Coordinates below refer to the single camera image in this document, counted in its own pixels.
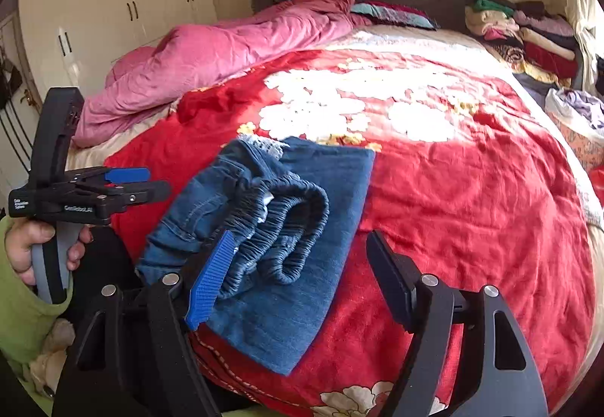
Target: stuffed animal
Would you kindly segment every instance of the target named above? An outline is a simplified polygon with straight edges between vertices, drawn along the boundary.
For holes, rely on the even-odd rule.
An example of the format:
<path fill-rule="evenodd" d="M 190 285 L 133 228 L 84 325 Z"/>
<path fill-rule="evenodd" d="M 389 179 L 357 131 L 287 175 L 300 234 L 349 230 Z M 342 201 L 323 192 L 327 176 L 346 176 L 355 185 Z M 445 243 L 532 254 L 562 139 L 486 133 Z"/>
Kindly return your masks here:
<path fill-rule="evenodd" d="M 40 355 L 23 368 L 23 377 L 34 384 L 36 392 L 53 398 L 61 371 L 67 360 L 67 348 L 73 344 L 76 334 L 73 325 L 58 318 L 44 340 Z"/>

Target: person's arm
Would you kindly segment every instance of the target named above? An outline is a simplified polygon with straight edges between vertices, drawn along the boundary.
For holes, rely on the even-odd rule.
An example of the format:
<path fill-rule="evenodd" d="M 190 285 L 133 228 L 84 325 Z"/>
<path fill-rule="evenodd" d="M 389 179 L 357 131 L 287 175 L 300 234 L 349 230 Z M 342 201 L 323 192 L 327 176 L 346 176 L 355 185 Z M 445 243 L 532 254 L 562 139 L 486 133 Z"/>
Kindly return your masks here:
<path fill-rule="evenodd" d="M 54 229 L 38 221 L 4 218 L 0 222 L 0 351 L 15 374 L 22 377 L 23 365 L 40 353 L 42 343 L 57 317 L 71 301 L 72 287 L 62 304 L 47 304 L 31 290 L 35 285 L 31 268 L 31 245 L 45 243 Z M 68 268 L 75 270 L 84 255 L 84 243 L 92 240 L 89 228 L 83 228 L 80 241 L 69 249 Z M 49 413 L 51 401 L 32 393 L 23 386 Z"/>

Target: red floral bedspread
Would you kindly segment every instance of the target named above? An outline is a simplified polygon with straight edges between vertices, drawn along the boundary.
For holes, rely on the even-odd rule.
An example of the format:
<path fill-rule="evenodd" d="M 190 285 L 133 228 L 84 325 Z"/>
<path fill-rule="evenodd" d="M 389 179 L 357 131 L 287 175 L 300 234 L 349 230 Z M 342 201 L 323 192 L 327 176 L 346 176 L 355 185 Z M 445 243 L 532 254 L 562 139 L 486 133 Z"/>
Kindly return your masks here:
<path fill-rule="evenodd" d="M 310 72 L 267 79 L 289 69 Z M 402 69 L 425 73 L 399 72 L 393 79 L 391 71 Z M 321 85 L 319 70 L 334 75 L 330 83 Z M 424 76 L 434 86 L 422 85 Z M 336 96 L 333 85 L 340 85 Z M 335 103 L 322 101 L 328 93 Z M 319 129 L 309 124 L 307 137 L 381 148 L 336 296 L 289 376 L 252 362 L 202 326 L 193 343 L 204 374 L 289 415 L 373 416 L 411 338 L 392 321 L 365 257 L 365 236 L 380 229 L 395 251 L 450 286 L 499 287 L 528 339 L 552 408 L 583 361 L 591 333 L 587 229 L 563 149 L 503 81 L 400 54 L 288 54 L 222 86 L 187 93 L 175 114 L 106 165 L 147 166 L 153 179 L 171 182 L 174 197 L 238 130 L 279 136 L 304 128 L 292 124 L 292 113 L 300 111 L 309 119 L 327 111 L 339 122 Z M 341 130 L 342 119 L 344 132 L 319 136 Z M 168 206 L 145 205 L 115 217 L 134 259 Z M 437 392 L 443 402 L 454 382 L 459 330 L 450 345 Z"/>

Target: gray handle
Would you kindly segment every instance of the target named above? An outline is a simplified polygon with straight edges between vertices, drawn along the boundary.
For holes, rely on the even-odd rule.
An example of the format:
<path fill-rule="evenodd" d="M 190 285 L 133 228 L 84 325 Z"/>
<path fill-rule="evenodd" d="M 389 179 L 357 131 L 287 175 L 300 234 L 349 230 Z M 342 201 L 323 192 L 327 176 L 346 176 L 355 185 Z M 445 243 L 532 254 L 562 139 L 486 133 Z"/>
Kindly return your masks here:
<path fill-rule="evenodd" d="M 57 272 L 54 259 L 50 256 L 54 257 L 56 255 L 59 260 L 60 285 L 62 291 L 66 293 L 71 277 L 71 273 L 67 270 L 67 251 L 77 242 L 82 226 L 81 224 L 57 222 L 55 226 L 57 233 L 52 240 L 44 245 L 33 245 L 31 247 L 31 265 L 34 269 L 38 297 L 42 301 L 49 304 L 60 304 L 65 300 L 66 294 L 63 295 L 63 299 L 57 294 L 54 296 L 51 294 L 53 281 L 49 281 L 49 276 L 55 275 Z"/>

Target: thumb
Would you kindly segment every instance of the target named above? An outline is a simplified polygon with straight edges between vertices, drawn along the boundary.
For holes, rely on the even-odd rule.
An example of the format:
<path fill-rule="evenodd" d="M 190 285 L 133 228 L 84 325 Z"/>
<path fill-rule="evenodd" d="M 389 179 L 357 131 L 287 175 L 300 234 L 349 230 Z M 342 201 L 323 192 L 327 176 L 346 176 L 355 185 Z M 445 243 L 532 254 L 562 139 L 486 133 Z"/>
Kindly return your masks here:
<path fill-rule="evenodd" d="M 54 228 L 42 221 L 17 219 L 4 239 L 8 261 L 17 272 L 31 267 L 31 245 L 42 244 L 54 236 Z"/>

